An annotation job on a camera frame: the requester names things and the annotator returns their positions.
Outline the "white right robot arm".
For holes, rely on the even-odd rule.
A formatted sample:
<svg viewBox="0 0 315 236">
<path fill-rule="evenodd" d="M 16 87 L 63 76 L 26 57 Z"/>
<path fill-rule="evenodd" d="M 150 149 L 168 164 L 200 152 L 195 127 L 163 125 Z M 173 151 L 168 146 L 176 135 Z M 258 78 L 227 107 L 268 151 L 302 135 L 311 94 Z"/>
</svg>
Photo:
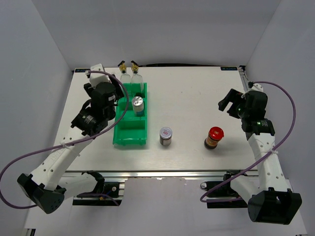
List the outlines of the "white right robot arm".
<svg viewBox="0 0 315 236">
<path fill-rule="evenodd" d="M 270 120 L 265 118 L 268 96 L 257 90 L 245 94 L 231 89 L 219 102 L 227 111 L 242 122 L 242 130 L 253 151 L 258 171 L 259 187 L 244 174 L 223 182 L 223 192 L 228 196 L 236 193 L 248 206 L 250 220 L 260 223 L 288 225 L 302 204 L 301 195 L 294 193 L 283 175 L 275 150 L 275 131 Z"/>
</svg>

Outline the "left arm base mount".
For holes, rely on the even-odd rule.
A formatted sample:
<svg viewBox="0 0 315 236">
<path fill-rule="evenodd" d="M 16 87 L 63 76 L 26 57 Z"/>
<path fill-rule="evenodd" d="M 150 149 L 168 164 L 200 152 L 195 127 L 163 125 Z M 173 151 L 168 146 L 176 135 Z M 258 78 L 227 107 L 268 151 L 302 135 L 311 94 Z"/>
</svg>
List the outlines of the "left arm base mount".
<svg viewBox="0 0 315 236">
<path fill-rule="evenodd" d="M 105 181 L 103 189 L 83 193 L 73 198 L 73 206 L 118 207 L 123 199 L 123 181 Z"/>
</svg>

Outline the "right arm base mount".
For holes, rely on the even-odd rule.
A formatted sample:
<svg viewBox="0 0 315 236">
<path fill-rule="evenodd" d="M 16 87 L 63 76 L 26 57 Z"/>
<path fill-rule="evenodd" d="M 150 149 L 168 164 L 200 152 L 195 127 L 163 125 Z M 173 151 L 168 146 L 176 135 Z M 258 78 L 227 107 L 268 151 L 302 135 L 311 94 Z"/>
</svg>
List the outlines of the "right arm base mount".
<svg viewBox="0 0 315 236">
<path fill-rule="evenodd" d="M 200 184 L 200 188 L 204 191 L 208 191 L 211 188 L 215 187 L 216 185 L 222 183 L 223 181 L 231 178 L 232 176 L 238 174 L 239 171 L 227 171 L 224 176 L 223 180 L 221 181 L 206 181 L 202 182 Z M 212 193 L 207 195 L 208 198 L 216 198 L 216 199 L 221 199 L 221 198 L 239 198 L 240 196 L 236 191 L 234 191 L 230 187 L 230 182 Z M 223 209 L 223 208 L 247 208 L 248 205 L 244 200 L 239 200 L 239 201 L 232 201 L 232 202 L 222 202 L 222 203 L 207 203 L 207 208 L 208 209 Z"/>
</svg>

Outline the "blue label salt jar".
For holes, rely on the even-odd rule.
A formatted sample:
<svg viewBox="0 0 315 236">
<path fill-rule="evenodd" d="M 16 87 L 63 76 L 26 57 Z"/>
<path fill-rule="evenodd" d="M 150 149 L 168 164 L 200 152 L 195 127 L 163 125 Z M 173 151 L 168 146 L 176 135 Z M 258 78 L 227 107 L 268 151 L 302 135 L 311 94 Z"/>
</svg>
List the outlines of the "blue label salt jar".
<svg viewBox="0 0 315 236">
<path fill-rule="evenodd" d="M 144 101 L 141 96 L 133 97 L 131 104 L 132 104 L 134 114 L 137 117 L 141 117 L 144 115 Z"/>
</svg>

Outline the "glass bottle with dark residue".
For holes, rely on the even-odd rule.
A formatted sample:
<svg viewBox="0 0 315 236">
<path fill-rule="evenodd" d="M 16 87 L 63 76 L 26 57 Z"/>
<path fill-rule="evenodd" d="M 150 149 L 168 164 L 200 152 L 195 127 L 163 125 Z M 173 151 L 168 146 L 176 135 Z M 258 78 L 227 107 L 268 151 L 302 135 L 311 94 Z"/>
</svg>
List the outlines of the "glass bottle with dark residue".
<svg viewBox="0 0 315 236">
<path fill-rule="evenodd" d="M 131 91 L 133 96 L 143 97 L 144 82 L 143 77 L 139 74 L 139 65 L 135 61 L 131 61 L 131 70 L 133 72 L 131 78 Z"/>
</svg>

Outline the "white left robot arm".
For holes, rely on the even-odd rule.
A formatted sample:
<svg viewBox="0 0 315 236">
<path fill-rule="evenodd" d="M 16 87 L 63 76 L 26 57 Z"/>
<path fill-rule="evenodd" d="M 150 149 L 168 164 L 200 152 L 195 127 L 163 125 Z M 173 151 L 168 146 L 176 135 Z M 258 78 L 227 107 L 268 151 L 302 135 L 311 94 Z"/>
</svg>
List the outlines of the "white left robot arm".
<svg viewBox="0 0 315 236">
<path fill-rule="evenodd" d="M 94 82 L 92 76 L 96 74 L 97 71 L 86 71 L 90 81 L 84 84 L 84 90 L 90 99 L 71 122 L 60 147 L 29 175 L 21 174 L 17 179 L 25 195 L 46 214 L 57 210 L 68 198 L 104 194 L 105 179 L 96 171 L 86 171 L 72 180 L 61 180 L 80 152 L 98 135 L 111 129 L 108 122 L 116 116 L 116 102 L 127 94 L 126 88 L 114 75 L 105 72 L 109 81 Z"/>
</svg>

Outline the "clear glass oil bottle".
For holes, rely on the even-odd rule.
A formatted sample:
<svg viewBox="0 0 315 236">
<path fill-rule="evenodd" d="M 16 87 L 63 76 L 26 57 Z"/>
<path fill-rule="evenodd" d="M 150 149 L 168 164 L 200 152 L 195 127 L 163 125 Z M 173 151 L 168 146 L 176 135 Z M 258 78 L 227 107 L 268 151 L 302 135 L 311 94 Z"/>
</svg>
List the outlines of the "clear glass oil bottle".
<svg viewBox="0 0 315 236">
<path fill-rule="evenodd" d="M 118 64 L 119 70 L 121 72 L 120 81 L 124 84 L 127 89 L 128 95 L 131 96 L 131 76 L 127 73 L 127 67 L 125 65 L 125 61 L 121 61 Z"/>
</svg>

